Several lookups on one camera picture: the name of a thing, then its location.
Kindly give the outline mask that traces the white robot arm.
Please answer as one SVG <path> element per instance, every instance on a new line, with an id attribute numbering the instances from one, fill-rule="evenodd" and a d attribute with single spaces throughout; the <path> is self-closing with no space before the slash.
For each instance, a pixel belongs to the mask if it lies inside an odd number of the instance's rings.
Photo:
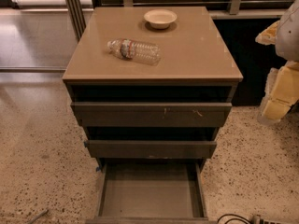
<path id="1" fill-rule="evenodd" d="M 259 33 L 255 41 L 274 45 L 276 55 L 287 61 L 279 69 L 270 69 L 260 104 L 258 121 L 272 125 L 280 122 L 299 100 L 299 0 L 279 21 Z"/>

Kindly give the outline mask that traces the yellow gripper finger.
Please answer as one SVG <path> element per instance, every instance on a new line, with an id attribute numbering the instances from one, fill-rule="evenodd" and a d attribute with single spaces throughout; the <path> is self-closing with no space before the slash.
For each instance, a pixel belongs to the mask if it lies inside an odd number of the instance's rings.
<path id="1" fill-rule="evenodd" d="M 279 69 L 271 68 L 261 102 L 261 117 L 281 121 L 299 100 L 299 62 L 286 62 Z"/>
<path id="2" fill-rule="evenodd" d="M 266 46 L 275 45 L 277 40 L 278 24 L 279 21 L 272 23 L 256 36 L 255 41 Z"/>

